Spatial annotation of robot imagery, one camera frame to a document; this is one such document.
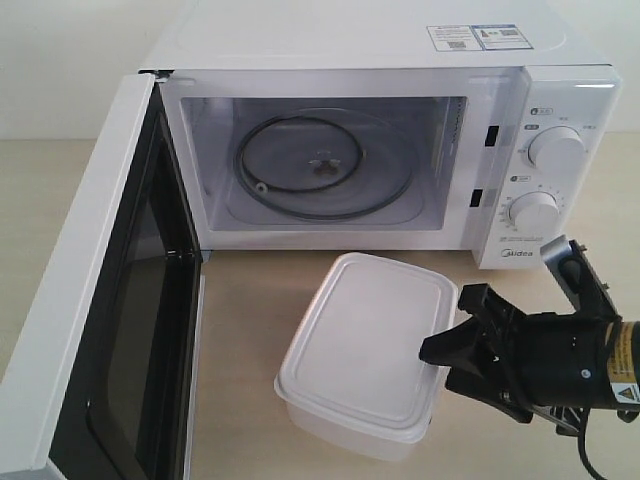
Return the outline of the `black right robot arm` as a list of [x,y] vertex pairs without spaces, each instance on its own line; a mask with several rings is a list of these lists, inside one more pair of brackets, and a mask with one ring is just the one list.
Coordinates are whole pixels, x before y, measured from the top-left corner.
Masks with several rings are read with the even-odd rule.
[[421,361],[448,368],[447,390],[528,423],[549,407],[639,409],[639,325],[589,288],[571,314],[527,314],[487,284],[463,288],[469,319],[423,340]]

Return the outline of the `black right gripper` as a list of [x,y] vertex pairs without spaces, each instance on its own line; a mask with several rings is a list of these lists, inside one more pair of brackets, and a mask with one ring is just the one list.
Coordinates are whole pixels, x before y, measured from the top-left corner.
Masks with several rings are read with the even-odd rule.
[[450,368],[447,390],[522,424],[545,411],[556,424],[576,425],[586,407],[613,408],[606,322],[526,316],[487,283],[465,285],[458,308],[471,317],[425,338],[418,353]]

